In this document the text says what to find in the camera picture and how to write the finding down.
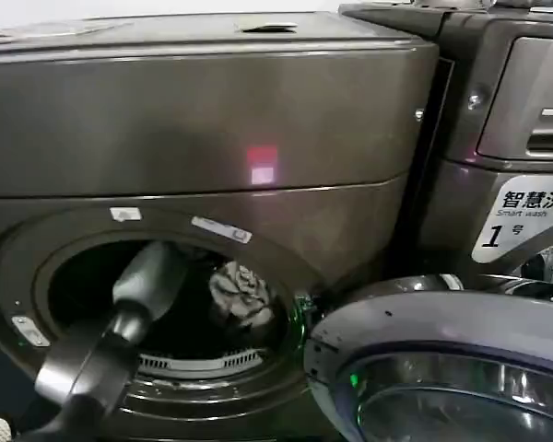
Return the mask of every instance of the number 1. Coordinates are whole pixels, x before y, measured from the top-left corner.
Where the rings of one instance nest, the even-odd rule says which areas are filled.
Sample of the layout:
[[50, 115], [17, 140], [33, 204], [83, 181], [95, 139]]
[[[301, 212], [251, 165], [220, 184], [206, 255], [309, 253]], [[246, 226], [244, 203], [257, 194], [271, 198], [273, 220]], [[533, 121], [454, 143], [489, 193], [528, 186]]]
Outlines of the number 1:
[[500, 234], [502, 227], [503, 226], [492, 226], [491, 229], [494, 231], [494, 233], [491, 235], [491, 239], [489, 240], [489, 242], [482, 244], [481, 247], [498, 247], [496, 239], [498, 239], [498, 235]]

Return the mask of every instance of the white label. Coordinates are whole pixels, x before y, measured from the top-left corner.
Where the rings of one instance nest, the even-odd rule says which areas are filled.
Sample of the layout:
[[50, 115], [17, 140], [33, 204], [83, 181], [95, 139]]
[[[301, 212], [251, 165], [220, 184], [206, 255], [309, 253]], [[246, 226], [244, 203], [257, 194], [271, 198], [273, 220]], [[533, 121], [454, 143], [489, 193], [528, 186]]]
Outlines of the white label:
[[553, 175], [523, 175], [500, 189], [471, 256], [492, 262], [553, 227]]
[[111, 207], [111, 216], [115, 221], [141, 221], [141, 212], [137, 207]]
[[228, 226], [227, 224], [221, 224], [212, 219], [201, 218], [199, 216], [194, 216], [191, 221], [193, 226], [203, 228], [209, 232], [217, 233], [222, 237], [233, 239], [238, 241], [241, 244], [248, 244], [250, 239], [252, 239], [252, 233], [242, 230], [234, 226]]
[[51, 345], [49, 340], [41, 333], [31, 318], [26, 316], [13, 316], [12, 323], [15, 324], [20, 334], [34, 346], [49, 347]]

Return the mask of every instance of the open washer door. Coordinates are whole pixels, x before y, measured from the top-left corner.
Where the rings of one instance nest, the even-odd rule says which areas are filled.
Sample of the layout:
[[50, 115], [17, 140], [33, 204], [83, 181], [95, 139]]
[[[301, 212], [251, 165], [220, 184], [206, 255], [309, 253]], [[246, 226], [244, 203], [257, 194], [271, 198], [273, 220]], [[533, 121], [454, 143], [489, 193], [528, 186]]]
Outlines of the open washer door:
[[349, 441], [553, 441], [553, 285], [429, 275], [317, 323], [313, 397]]

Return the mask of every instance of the dark gray metal surface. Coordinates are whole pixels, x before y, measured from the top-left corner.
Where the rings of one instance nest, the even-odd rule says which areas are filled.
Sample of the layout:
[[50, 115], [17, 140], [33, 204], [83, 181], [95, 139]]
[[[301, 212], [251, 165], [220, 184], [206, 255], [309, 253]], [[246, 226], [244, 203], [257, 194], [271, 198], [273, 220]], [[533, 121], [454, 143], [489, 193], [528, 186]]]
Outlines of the dark gray metal surface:
[[[487, 13], [406, 5], [343, 9], [350, 17], [429, 38], [453, 63], [440, 130], [429, 146], [435, 153], [487, 169], [553, 171], [552, 152], [526, 150], [535, 127], [531, 120], [538, 122], [538, 108], [553, 103], [553, 14], [499, 7]], [[504, 144], [505, 138], [510, 141]]]
[[532, 7], [553, 7], [553, 0], [498, 0], [499, 6], [520, 7], [530, 9]]
[[[292, 25], [289, 31], [250, 32], [265, 24]], [[28, 50], [90, 49], [111, 45], [162, 45], [169, 43], [299, 41], [415, 41], [418, 38], [384, 27], [362, 23], [326, 12], [268, 14], [205, 14], [153, 17], [96, 18], [39, 23], [0, 29], [0, 53]]]
[[47, 354], [35, 390], [63, 408], [89, 397], [104, 415], [115, 410], [138, 367], [134, 343], [107, 332], [108, 324], [77, 324]]
[[393, 31], [378, 40], [350, 22], [371, 35], [366, 46], [209, 55], [179, 45], [195, 52], [128, 56], [117, 42], [106, 59], [4, 60], [0, 196], [225, 192], [405, 173], [436, 49], [389, 41]]
[[443, 161], [422, 211], [414, 260], [419, 262], [419, 270], [509, 274], [553, 245], [551, 227], [494, 262], [472, 260], [471, 252], [500, 187], [518, 175]]
[[553, 147], [534, 150], [528, 145], [533, 134], [553, 135], [553, 123], [542, 116], [548, 109], [553, 109], [553, 40], [520, 38], [512, 46], [477, 152], [512, 160], [553, 160]]
[[[404, 182], [402, 178], [333, 189], [156, 198], [0, 201], [0, 236], [7, 234], [0, 244], [0, 304], [5, 312], [0, 317], [0, 341], [29, 372], [36, 370], [41, 349], [20, 346], [20, 336], [7, 318], [26, 312], [49, 336], [57, 336], [61, 331], [52, 328], [46, 304], [38, 300], [45, 299], [59, 265], [103, 241], [158, 238], [217, 250], [258, 269], [274, 282], [286, 305], [298, 290], [357, 284], [362, 274], [374, 277], [381, 270], [378, 260], [393, 233], [397, 194]], [[142, 219], [120, 223], [112, 218], [110, 207], [138, 207]], [[252, 239], [242, 244], [195, 227], [193, 215], [246, 229]], [[348, 281], [349, 275], [358, 276]], [[293, 338], [292, 343], [299, 343]], [[285, 352], [267, 369], [219, 382], [211, 390], [198, 390], [195, 384], [136, 382], [124, 409], [107, 424], [107, 434], [174, 438], [196, 433], [212, 439], [227, 434], [234, 439], [332, 436], [331, 426], [303, 393], [305, 388], [299, 352]], [[209, 420], [213, 416], [224, 417]]]

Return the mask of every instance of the metallic finish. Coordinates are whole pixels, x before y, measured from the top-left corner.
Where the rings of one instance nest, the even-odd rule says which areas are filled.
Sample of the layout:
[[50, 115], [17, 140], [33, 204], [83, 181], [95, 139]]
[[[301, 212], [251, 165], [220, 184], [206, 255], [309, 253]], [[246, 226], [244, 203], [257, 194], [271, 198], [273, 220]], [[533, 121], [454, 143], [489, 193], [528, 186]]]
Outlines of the metallic finish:
[[442, 161], [421, 212], [418, 236], [413, 239], [418, 245], [406, 259], [412, 264], [404, 265], [412, 272], [510, 274], [553, 245], [552, 227], [494, 262], [480, 264], [471, 259], [477, 236], [500, 187], [515, 176], [518, 174]]
[[416, 109], [416, 112], [414, 112], [414, 117], [416, 117], [417, 122], [421, 122], [424, 118], [424, 110], [423, 109]]
[[553, 441], [553, 377], [434, 353], [363, 364], [349, 407], [367, 440]]
[[496, 0], [414, 0], [415, 7], [449, 7], [451, 10], [486, 10], [492, 7]]
[[50, 350], [35, 380], [41, 396], [63, 405], [73, 395], [117, 405], [137, 369], [135, 350], [99, 325], [77, 325]]
[[513, 274], [553, 283], [553, 245], [533, 256]]
[[472, 111], [481, 106], [481, 103], [483, 103], [483, 99], [479, 94], [470, 95], [467, 101], [467, 108]]
[[[526, 151], [541, 106], [553, 107], [553, 14], [382, 4], [342, 10], [350, 17], [426, 36], [453, 64], [437, 125], [441, 129], [432, 146], [436, 154], [480, 168], [553, 172], [551, 152]], [[468, 98], [478, 94], [483, 103], [469, 110]], [[499, 107], [492, 105], [494, 100]]]
[[[288, 35], [240, 32], [237, 17], [258, 18], [131, 18], [79, 37], [0, 45], [8, 318], [29, 315], [50, 339], [61, 336], [46, 302], [58, 265], [124, 239], [233, 257], [274, 281], [290, 313], [282, 352], [250, 372], [136, 379], [107, 436], [337, 436], [306, 394], [295, 294], [341, 293], [381, 271], [438, 52], [333, 15], [300, 15]], [[115, 222], [110, 207], [138, 207], [142, 218]], [[251, 240], [193, 226], [194, 216]], [[0, 341], [33, 372], [44, 353], [17, 347], [4, 322]]]
[[213, 379], [237, 375], [260, 366], [262, 351], [243, 350], [216, 359], [170, 359], [152, 355], [140, 355], [139, 372], [156, 378], [169, 379]]
[[[382, 407], [393, 406], [383, 394], [395, 391], [447, 391], [553, 419], [551, 298], [553, 285], [495, 275], [413, 276], [365, 287], [312, 331], [304, 365], [313, 395], [351, 441], [363, 440], [357, 426], [359, 404], [373, 406], [381, 400]], [[465, 398], [461, 408], [470, 402]], [[400, 415], [412, 415], [412, 424], [424, 413], [408, 406], [401, 410]], [[455, 414], [449, 427], [463, 418], [458, 410]], [[404, 421], [403, 431], [409, 432], [410, 421]], [[381, 422], [378, 426], [385, 430]], [[475, 428], [462, 430], [471, 433]], [[493, 428], [492, 437], [499, 430]], [[423, 435], [412, 437], [420, 440]]]
[[89, 396], [73, 396], [46, 426], [17, 436], [16, 442], [45, 442], [48, 440], [94, 440], [94, 428], [104, 410]]
[[[261, 27], [267, 23], [294, 24], [294, 32], [246, 32], [245, 29]], [[268, 14], [204, 14], [153, 17], [118, 17], [91, 20], [39, 23], [12, 29], [0, 29], [0, 39], [18, 39], [0, 44], [0, 53], [15, 63], [21, 52], [49, 50], [51, 57], [58, 49], [94, 53], [103, 46], [129, 49], [161, 46], [189, 46], [199, 53], [209, 47], [222, 47], [224, 53], [231, 48], [248, 51], [251, 45], [266, 45], [280, 50], [295, 51], [297, 43], [319, 41], [333, 43], [336, 48], [367, 49], [361, 43], [377, 46], [379, 42], [393, 44], [423, 42], [414, 35], [384, 27], [366, 28], [356, 21], [327, 12], [268, 13]]]
[[172, 307], [186, 276], [186, 260], [171, 244], [148, 244], [129, 262], [112, 287], [112, 300], [135, 302], [158, 320]]
[[498, 0], [496, 5], [531, 9], [533, 7], [553, 7], [553, 0]]
[[0, 64], [0, 196], [384, 182], [409, 167], [436, 56], [428, 44]]
[[529, 136], [544, 126], [546, 108], [553, 108], [553, 40], [518, 39], [477, 151], [512, 160], [553, 159], [553, 150], [526, 148]]
[[[53, 272], [85, 248], [137, 238], [193, 244], [237, 257], [270, 281], [283, 304], [292, 308], [297, 293], [314, 295], [329, 288], [338, 294], [337, 287], [377, 277], [404, 185], [402, 177], [374, 185], [278, 192], [0, 201], [0, 232], [20, 225], [0, 248], [0, 305], [5, 314], [28, 312], [55, 339], [64, 331], [49, 321], [48, 305], [41, 301]], [[111, 206], [139, 207], [142, 221], [118, 223], [111, 217]], [[253, 238], [244, 245], [221, 237], [194, 227], [187, 214], [244, 228]], [[24, 222], [31, 218], [38, 222]], [[0, 340], [29, 372], [41, 364], [41, 353], [19, 347], [17, 335], [1, 329], [1, 322]], [[106, 434], [331, 436], [334, 429], [305, 393], [299, 342], [294, 333], [287, 336], [280, 357], [229, 382], [138, 379], [122, 410], [106, 424]]]
[[49, 347], [52, 343], [47, 339], [35, 324], [35, 321], [26, 316], [13, 316], [12, 323], [27, 341], [36, 347]]
[[126, 301], [117, 303], [116, 309], [109, 326], [111, 332], [118, 334], [129, 343], [140, 343], [146, 337], [152, 321], [149, 311], [141, 304]]

